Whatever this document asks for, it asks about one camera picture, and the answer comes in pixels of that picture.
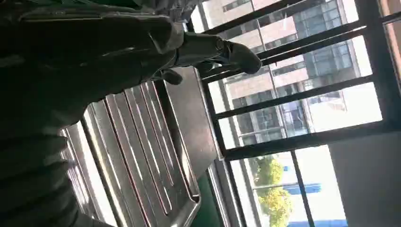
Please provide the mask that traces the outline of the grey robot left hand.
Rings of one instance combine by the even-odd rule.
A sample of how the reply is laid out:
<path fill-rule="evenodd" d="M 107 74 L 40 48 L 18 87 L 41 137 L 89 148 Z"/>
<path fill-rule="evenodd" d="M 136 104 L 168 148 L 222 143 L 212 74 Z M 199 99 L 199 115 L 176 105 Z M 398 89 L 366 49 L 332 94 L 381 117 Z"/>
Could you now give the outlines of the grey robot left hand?
<path fill-rule="evenodd" d="M 90 103 L 150 80 L 178 85 L 176 67 L 214 63 L 256 73 L 245 45 L 183 30 L 194 0 L 3 0 L 0 135 L 56 135 Z"/>

